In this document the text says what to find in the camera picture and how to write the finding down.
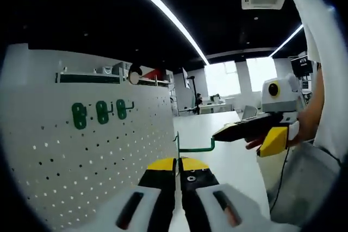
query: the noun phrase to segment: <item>desk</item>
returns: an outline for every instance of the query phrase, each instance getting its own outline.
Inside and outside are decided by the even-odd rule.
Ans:
[[[210,147],[210,138],[225,123],[239,121],[235,111],[217,114],[175,117],[174,128],[180,133],[181,148]],[[220,184],[228,183],[253,199],[260,206],[262,215],[270,217],[266,188],[255,150],[247,151],[244,140],[216,142],[215,149],[203,153],[181,153],[202,160],[209,165]],[[170,232],[187,232],[189,227],[183,209],[178,209],[172,219]]]
[[[219,108],[227,108],[229,107],[230,110],[232,110],[232,105],[231,104],[226,104],[226,103],[222,103],[222,104],[209,104],[209,105],[199,105],[200,109],[201,109],[201,114],[209,114],[209,113],[214,113],[217,112],[215,111],[215,109],[219,109]],[[187,108],[184,110],[180,110],[179,112],[186,112],[186,111],[191,111],[194,108]]]

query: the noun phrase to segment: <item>black ceiling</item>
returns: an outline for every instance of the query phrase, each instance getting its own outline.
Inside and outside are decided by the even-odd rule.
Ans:
[[[269,55],[300,24],[292,0],[281,10],[242,10],[241,0],[162,0],[205,55],[244,50],[210,62]],[[5,43],[137,61],[175,70],[203,66],[185,37],[149,0],[7,0]],[[248,52],[253,48],[269,51]],[[276,57],[306,49],[299,33]]]

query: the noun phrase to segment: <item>red object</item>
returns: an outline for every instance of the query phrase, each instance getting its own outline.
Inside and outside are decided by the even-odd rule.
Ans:
[[[155,76],[157,76],[157,80],[160,80],[160,81],[164,80],[163,79],[164,73],[160,69],[155,69],[147,74],[144,74],[142,77],[154,80]]]

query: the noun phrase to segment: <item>monitor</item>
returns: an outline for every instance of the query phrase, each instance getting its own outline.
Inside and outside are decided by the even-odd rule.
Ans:
[[[312,62],[308,60],[307,56],[299,57],[291,60],[291,66],[296,77],[308,76],[313,73]]]
[[[190,87],[190,81],[189,81],[189,76],[187,75],[187,72],[186,72],[186,70],[183,68],[183,77],[184,77],[184,85],[185,85],[185,87],[186,88],[191,88]]]

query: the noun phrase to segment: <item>ceiling light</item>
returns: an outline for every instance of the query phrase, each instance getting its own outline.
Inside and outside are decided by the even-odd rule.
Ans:
[[[280,49],[282,49],[295,35],[298,34],[299,31],[301,31],[303,28],[303,25],[301,24],[292,34],[289,36],[288,39],[286,39],[277,49],[274,50],[273,53],[269,57],[273,57]]]
[[[190,33],[186,30],[186,28],[181,24],[181,22],[177,19],[177,17],[170,11],[170,9],[161,1],[161,0],[151,0],[172,22],[176,27],[181,31],[181,33],[186,37],[186,39],[191,43],[191,45],[196,49],[199,56],[202,60],[209,65],[207,58],[204,56],[203,52],[192,38]]]

